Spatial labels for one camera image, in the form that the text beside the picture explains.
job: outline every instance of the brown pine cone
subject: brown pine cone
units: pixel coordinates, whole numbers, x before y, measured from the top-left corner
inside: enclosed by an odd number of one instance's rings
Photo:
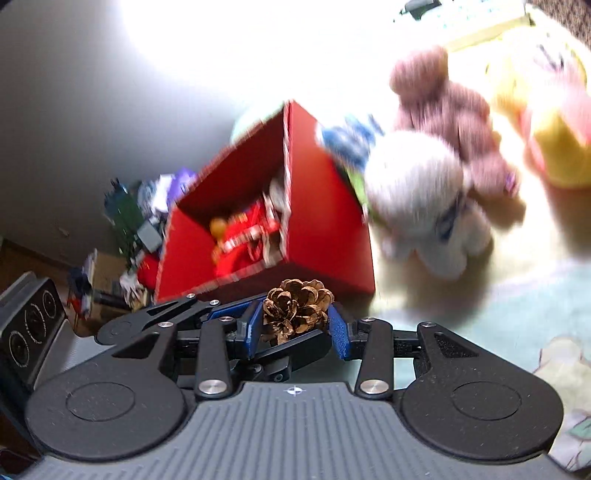
[[[319,280],[284,280],[263,300],[264,341],[281,345],[314,328],[326,330],[335,296]]]

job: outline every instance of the patterned mat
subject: patterned mat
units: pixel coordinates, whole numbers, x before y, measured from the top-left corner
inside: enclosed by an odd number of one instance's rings
[[[591,48],[591,0],[528,1],[563,24],[575,37]]]

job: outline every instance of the red box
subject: red box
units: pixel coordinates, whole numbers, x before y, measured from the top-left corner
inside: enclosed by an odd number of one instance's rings
[[[239,300],[279,286],[286,278],[318,279],[337,300],[375,292],[369,231],[359,203],[331,158],[316,144],[316,120],[295,102],[246,138],[224,149],[173,209],[158,271],[155,299],[196,293],[204,300]],[[260,262],[216,278],[209,222],[252,202],[285,168],[291,206],[283,260]]]

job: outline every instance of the metal screw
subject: metal screw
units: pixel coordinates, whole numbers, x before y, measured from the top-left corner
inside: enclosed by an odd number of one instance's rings
[[[226,383],[217,378],[211,380],[204,380],[199,384],[199,390],[206,395],[218,395],[224,393],[228,389]]]
[[[361,382],[360,390],[368,395],[378,395],[388,391],[390,386],[384,380],[371,379]]]

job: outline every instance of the yellow plush toy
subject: yellow plush toy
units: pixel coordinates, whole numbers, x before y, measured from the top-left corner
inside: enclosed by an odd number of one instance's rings
[[[487,66],[491,107],[521,132],[548,182],[591,186],[591,97],[575,53],[538,27],[509,30]]]

